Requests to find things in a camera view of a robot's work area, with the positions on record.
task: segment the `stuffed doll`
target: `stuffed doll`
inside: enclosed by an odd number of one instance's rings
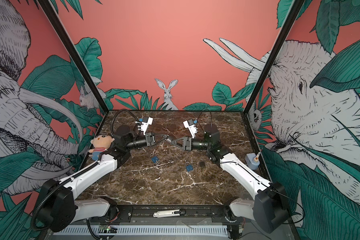
[[[92,154],[90,155],[92,160],[97,161],[99,159],[99,154],[106,151],[114,140],[114,138],[105,134],[101,134],[92,139],[91,143],[95,148],[88,150],[88,152]]]

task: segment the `black cylinder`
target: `black cylinder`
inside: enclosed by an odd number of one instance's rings
[[[136,140],[131,141],[129,143],[127,143],[127,149],[132,149],[132,148],[139,148],[139,147],[146,147],[147,146],[147,141],[145,140],[145,136],[141,135],[139,137],[137,137]]]

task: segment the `elephant ear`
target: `elephant ear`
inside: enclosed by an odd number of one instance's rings
[[[31,36],[10,1],[0,1],[0,69],[15,81],[25,67]]]

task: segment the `dark brown marble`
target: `dark brown marble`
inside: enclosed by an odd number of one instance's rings
[[[196,119],[199,113],[185,111],[134,112],[137,117],[154,118],[148,132],[190,136],[183,121]],[[115,111],[110,112],[101,133],[110,134],[110,122]],[[245,162],[244,157],[252,152],[240,113],[213,112],[213,123],[220,130],[223,144]],[[210,123],[209,113],[199,119],[202,125]],[[133,127],[134,120],[127,113],[121,113],[115,121],[115,129],[121,124]],[[223,204],[233,196],[250,199],[249,193],[230,174],[212,164],[207,156],[196,151],[182,151],[161,142],[158,146],[144,147],[131,151],[131,158],[119,169],[105,175],[84,191],[78,200],[108,196],[119,204]],[[152,156],[158,156],[154,164]],[[204,161],[206,166],[198,164]],[[187,172],[185,162],[194,168]]]

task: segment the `black cable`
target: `black cable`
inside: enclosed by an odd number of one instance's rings
[[[116,112],[115,116],[113,117],[112,119],[112,122],[110,123],[110,133],[112,134],[112,137],[114,136],[115,132],[114,132],[114,128],[113,128],[113,125],[115,123],[115,120],[117,118],[117,116],[122,113],[122,112],[127,112],[129,113],[132,117],[134,117],[134,119],[138,122],[139,119],[131,112],[129,111],[128,109],[120,109],[119,111]]]
[[[92,168],[94,168],[95,166],[97,166],[99,164],[99,162],[95,162],[93,165],[91,165],[90,167],[82,170],[81,172],[76,173],[75,175],[73,175],[72,177],[75,179],[78,176],[88,172],[89,170],[91,170]],[[32,212],[32,218],[31,218],[31,229],[33,231],[43,231],[45,229],[48,229],[49,227],[44,226],[44,227],[38,227],[36,226],[36,218],[39,215],[40,210],[44,207],[45,203],[51,198],[51,196],[59,189],[61,189],[65,184],[67,184],[68,182],[72,181],[71,178],[68,178],[67,180],[63,181],[62,183],[58,184],[56,187],[54,187],[46,196],[45,198],[39,203],[39,205],[33,210]]]
[[[235,163],[236,165],[239,165],[242,169],[244,169],[245,171],[247,171],[254,179],[256,179],[255,176],[253,176],[248,170],[246,170],[243,166],[241,166],[241,165],[238,164],[237,162],[229,161],[229,162],[221,162],[220,164],[222,164],[222,163],[230,163],[230,162]],[[297,222],[293,222],[293,224],[298,223],[298,222],[302,221],[302,220],[305,218],[305,211],[304,211],[304,209],[302,208],[302,205],[300,205],[297,201],[293,200],[292,198],[287,197],[286,195],[279,193],[279,191],[275,191],[275,192],[277,192],[278,194],[280,194],[280,195],[282,195],[282,196],[284,196],[284,197],[292,200],[293,202],[295,202],[297,205],[299,205],[299,206],[301,207],[301,209],[302,209],[302,219],[300,219],[300,220],[297,221]]]
[[[212,126],[212,112],[211,112],[211,110],[209,110],[209,109],[207,109],[207,110],[205,110],[205,111],[209,111],[209,113],[211,114],[211,126]],[[202,128],[203,132],[204,132],[204,129],[203,129],[202,125],[199,123],[199,118],[200,118],[200,116],[202,115],[202,113],[204,113],[205,111],[201,112],[201,113],[199,114],[199,116],[197,117],[197,120],[196,120],[196,124],[198,124],[198,125]]]
[[[87,227],[88,227],[88,230],[89,230],[89,233],[91,234],[91,236],[92,236],[93,238],[95,238],[96,240],[103,240],[103,239],[106,240],[106,239],[111,239],[111,238],[114,237],[114,235],[112,235],[112,236],[107,236],[106,238],[97,237],[97,236],[95,235],[95,233],[93,232],[92,228],[91,228],[91,222],[89,221],[89,218],[87,218]]]
[[[257,234],[261,234],[261,235],[263,235],[264,237],[268,238],[269,240],[272,240],[270,237],[268,237],[268,236],[266,236],[266,235],[264,235],[264,234],[262,234],[262,233],[260,233],[260,232],[249,232],[249,233],[245,233],[243,236],[241,236],[241,238],[240,238],[240,239],[242,239],[243,237],[245,237],[246,235],[248,235],[248,234],[250,234],[250,233],[257,233]]]
[[[43,206],[45,205],[45,203],[48,201],[48,199],[51,198],[51,196],[60,188],[62,188],[65,184],[67,184],[68,182],[70,182],[71,179],[67,179],[65,181],[63,181],[61,184],[59,184],[57,187],[55,187],[54,189],[52,189],[46,196],[45,198],[40,202],[40,204],[37,206],[37,208],[35,208],[32,212],[32,218],[31,218],[31,229],[33,231],[39,232],[39,231],[43,231],[48,229],[49,227],[44,226],[44,227],[38,227],[36,226],[36,218],[37,215],[39,214],[40,210],[43,208]]]

